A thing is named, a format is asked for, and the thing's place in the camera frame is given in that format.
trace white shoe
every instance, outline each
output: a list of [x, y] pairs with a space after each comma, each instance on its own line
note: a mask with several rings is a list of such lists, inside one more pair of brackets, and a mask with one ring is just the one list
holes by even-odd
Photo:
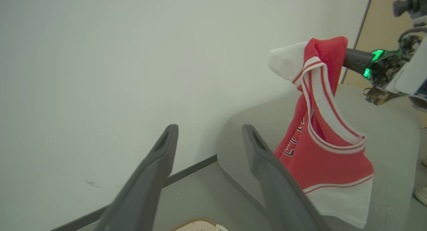
[[427, 187], [416, 188], [414, 190], [414, 196], [423, 205], [427, 206]]

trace red stripe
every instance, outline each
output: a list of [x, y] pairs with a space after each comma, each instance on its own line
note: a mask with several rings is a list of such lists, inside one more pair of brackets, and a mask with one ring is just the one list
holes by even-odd
[[337, 117], [338, 121], [341, 123], [341, 125], [343, 127], [345, 127], [347, 129], [347, 131], [349, 131], [351, 134], [353, 134], [356, 137], [358, 137], [358, 135], [353, 130], [349, 129], [348, 126], [346, 126], [346, 124], [341, 120], [340, 116], [337, 113], [337, 110], [335, 109], [334, 105], [332, 105], [331, 97], [328, 95], [328, 92], [326, 91], [325, 79], [323, 78], [323, 66], [320, 67], [320, 75], [322, 77], [323, 92], [325, 93], [326, 99], [328, 99], [329, 106], [331, 106], [332, 111], [335, 114], [335, 117]]
[[296, 78], [292, 81], [292, 83], [295, 83], [297, 80], [298, 80], [298, 78], [301, 76], [301, 74], [307, 69], [307, 68], [309, 68], [309, 67], [311, 67], [311, 66], [313, 66], [313, 65], [316, 65], [316, 64], [319, 64], [319, 63], [321, 63], [322, 61], [317, 61], [317, 62], [313, 62], [312, 64], [310, 64], [310, 65], [308, 65], [308, 66], [306, 66], [302, 71], [300, 71], [300, 73], [298, 74], [298, 76], [296, 76]]
[[[309, 80], [310, 80], [310, 79], [311, 79], [311, 72], [309, 72], [309, 73], [308, 73], [308, 75], [309, 75]], [[310, 85], [310, 88], [308, 88], [308, 87], [307, 87], [307, 83], [305, 82], [305, 80], [304, 80], [304, 79], [302, 79], [302, 80], [303, 80], [303, 83], [304, 83], [305, 89], [309, 91], [309, 93], [307, 93], [307, 94], [308, 94], [308, 97], [309, 97], [309, 99], [310, 99], [310, 101], [311, 101], [310, 94], [313, 92], [313, 88], [312, 88], [312, 86], [311, 86], [311, 85]], [[356, 146], [356, 147], [343, 148], [343, 149], [337, 149], [336, 147], [333, 147], [333, 146], [332, 146], [332, 144], [330, 144], [330, 143], [326, 142], [325, 140], [321, 140], [321, 139], [319, 139], [316, 135], [314, 135], [314, 138], [316, 138], [316, 140], [317, 140], [317, 141], [319, 141], [320, 143], [323, 143], [325, 146], [328, 146], [329, 148], [334, 149], [334, 150], [337, 150], [337, 151], [346, 151], [346, 150], [358, 149], [358, 148], [360, 148], [361, 146], [363, 146], [363, 145], [364, 145], [364, 143], [360, 143], [360, 145], [358, 145], [358, 146]]]
[[345, 187], [340, 187], [340, 186], [335, 186], [335, 185], [322, 186], [322, 187], [318, 187], [318, 188], [315, 188], [315, 189], [313, 189], [313, 190], [310, 190], [310, 191], [308, 191], [308, 192], [307, 192], [307, 193], [305, 193], [305, 194], [311, 193], [312, 191], [314, 191], [314, 190], [318, 190], [319, 188], [326, 188], [326, 187], [349, 188], [349, 187], [354, 187], [354, 186], [356, 186], [356, 185], [363, 184], [364, 182], [369, 181], [369, 180], [371, 180], [372, 178], [374, 178], [374, 176], [372, 176], [372, 177], [370, 177], [370, 178], [368, 178], [368, 179], [366, 179], [366, 180], [364, 180], [364, 181], [361, 181], [360, 183], [353, 184], [353, 185], [350, 185], [350, 186], [345, 186]]

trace gray cushion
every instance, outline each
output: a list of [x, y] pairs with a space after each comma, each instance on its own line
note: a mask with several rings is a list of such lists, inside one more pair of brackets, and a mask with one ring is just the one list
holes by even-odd
[[[219, 164], [261, 205], [264, 200], [259, 183], [249, 170], [241, 127], [255, 126], [274, 150], [293, 118], [300, 94], [295, 89], [277, 100], [239, 112], [225, 123], [220, 133], [216, 147]], [[367, 135], [366, 156], [375, 169], [368, 222], [363, 230], [401, 230], [415, 178], [419, 113], [412, 109], [407, 98], [375, 106], [364, 100], [361, 89], [343, 84], [338, 87], [336, 100], [346, 120]], [[325, 219], [334, 230], [360, 230], [334, 217]]]

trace white wall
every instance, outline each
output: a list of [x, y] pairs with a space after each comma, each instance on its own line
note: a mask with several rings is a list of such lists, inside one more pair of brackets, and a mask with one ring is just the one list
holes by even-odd
[[170, 123], [174, 173], [214, 155], [229, 116], [292, 88], [269, 50], [352, 47], [367, 2], [0, 0], [0, 230], [107, 205]]

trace red and white garment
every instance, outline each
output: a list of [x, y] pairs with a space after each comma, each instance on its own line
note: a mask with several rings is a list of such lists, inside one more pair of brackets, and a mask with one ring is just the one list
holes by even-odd
[[345, 37], [313, 38], [270, 52], [270, 68], [303, 92], [275, 155], [320, 214], [363, 228], [374, 169], [365, 134], [346, 122], [334, 98], [346, 47]]

